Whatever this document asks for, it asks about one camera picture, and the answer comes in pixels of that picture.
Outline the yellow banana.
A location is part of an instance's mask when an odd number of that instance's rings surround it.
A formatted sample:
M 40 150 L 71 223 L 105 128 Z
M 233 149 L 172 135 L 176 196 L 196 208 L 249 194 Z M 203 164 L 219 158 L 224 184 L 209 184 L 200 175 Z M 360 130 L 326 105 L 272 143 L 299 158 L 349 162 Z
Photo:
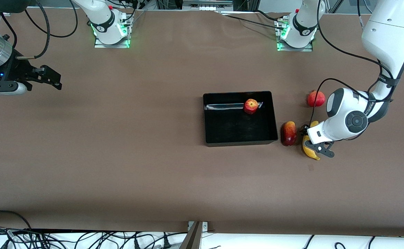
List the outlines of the yellow banana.
M 302 150 L 303 152 L 306 154 L 307 157 L 312 158 L 314 160 L 320 160 L 319 156 L 317 156 L 316 152 L 314 150 L 312 150 L 311 148 L 308 148 L 305 145 L 305 142 L 310 140 L 310 138 L 308 137 L 303 137 L 303 141 L 302 141 Z

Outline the red yellow apple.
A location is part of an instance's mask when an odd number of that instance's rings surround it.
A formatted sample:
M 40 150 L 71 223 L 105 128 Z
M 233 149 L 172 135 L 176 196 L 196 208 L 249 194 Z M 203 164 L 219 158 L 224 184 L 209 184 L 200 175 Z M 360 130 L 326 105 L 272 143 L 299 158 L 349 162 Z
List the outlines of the red yellow apple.
M 258 108 L 259 108 L 259 103 L 252 98 L 246 100 L 243 105 L 243 111 L 249 115 L 253 115 L 254 113 L 256 113 Z

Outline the black plastic box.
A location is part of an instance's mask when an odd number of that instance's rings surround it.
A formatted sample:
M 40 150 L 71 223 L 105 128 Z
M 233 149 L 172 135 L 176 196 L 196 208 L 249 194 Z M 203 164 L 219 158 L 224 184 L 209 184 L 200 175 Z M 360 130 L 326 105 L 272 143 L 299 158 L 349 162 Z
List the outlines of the black plastic box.
M 253 115 L 243 111 L 250 98 L 259 103 Z M 279 139 L 270 91 L 205 93 L 203 107 L 209 147 L 266 145 Z

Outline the red orange mango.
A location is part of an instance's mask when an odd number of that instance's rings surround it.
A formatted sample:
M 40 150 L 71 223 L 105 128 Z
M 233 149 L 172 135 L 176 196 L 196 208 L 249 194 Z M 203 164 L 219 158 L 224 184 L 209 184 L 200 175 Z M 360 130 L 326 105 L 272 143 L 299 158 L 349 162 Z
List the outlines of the red orange mango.
M 284 123 L 281 127 L 281 143 L 284 146 L 295 145 L 297 141 L 297 127 L 293 121 Z

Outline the red pomegranate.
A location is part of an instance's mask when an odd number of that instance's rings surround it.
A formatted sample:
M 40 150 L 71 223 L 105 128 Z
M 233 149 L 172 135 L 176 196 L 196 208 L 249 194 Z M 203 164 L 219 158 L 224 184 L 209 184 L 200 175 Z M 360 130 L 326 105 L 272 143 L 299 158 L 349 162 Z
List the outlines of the red pomegranate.
M 326 102 L 326 96 L 321 91 L 313 90 L 307 96 L 307 104 L 310 107 L 319 107 Z

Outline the white power strip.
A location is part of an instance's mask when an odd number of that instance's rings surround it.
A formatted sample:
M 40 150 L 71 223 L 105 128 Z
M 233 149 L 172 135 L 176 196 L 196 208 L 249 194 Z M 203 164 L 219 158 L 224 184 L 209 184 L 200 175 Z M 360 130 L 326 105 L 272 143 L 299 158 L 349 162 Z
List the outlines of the white power strip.
M 182 0 L 182 10 L 234 11 L 233 0 Z

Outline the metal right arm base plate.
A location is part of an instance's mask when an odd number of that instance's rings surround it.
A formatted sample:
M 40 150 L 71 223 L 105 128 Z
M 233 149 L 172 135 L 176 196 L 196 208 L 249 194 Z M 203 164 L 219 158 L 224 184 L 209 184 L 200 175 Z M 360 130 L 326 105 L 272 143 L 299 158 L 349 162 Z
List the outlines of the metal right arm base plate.
M 95 48 L 114 48 L 114 49 L 125 49 L 130 47 L 130 35 L 126 35 L 124 37 L 121 37 L 120 35 L 116 35 L 115 37 L 111 35 L 95 35 L 95 42 L 94 42 L 94 47 Z M 103 38 L 104 41 L 115 41 L 116 38 L 120 38 L 120 40 L 114 44 L 106 44 L 102 42 L 100 38 Z

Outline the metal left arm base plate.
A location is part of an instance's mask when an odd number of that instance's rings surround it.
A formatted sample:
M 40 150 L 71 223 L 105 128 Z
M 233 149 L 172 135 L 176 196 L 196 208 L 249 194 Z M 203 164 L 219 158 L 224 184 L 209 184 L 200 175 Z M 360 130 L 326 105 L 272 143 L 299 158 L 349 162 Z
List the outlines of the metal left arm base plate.
M 309 44 L 306 47 L 295 48 L 289 46 L 284 40 L 279 40 L 277 41 L 277 50 L 282 52 L 312 52 L 313 46 L 312 42 L 309 42 Z

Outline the grey metal bracket beam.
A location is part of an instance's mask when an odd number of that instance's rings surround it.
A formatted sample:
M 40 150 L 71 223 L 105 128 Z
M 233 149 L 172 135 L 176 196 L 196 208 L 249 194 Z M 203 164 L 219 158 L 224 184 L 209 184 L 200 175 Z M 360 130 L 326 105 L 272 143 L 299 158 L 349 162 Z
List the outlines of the grey metal bracket beam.
M 208 232 L 208 222 L 188 222 L 188 233 L 179 249 L 200 249 L 202 235 Z

